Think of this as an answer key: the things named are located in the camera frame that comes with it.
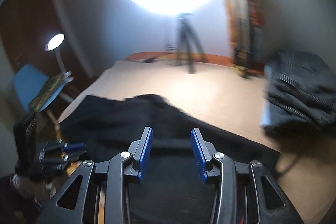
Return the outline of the left gloved hand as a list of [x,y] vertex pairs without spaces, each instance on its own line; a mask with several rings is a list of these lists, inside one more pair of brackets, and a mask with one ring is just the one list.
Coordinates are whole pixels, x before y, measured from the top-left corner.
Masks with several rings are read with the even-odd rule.
[[56,194],[56,187],[53,181],[33,181],[28,177],[15,174],[10,178],[10,182],[23,198],[32,198],[40,204],[46,203]]

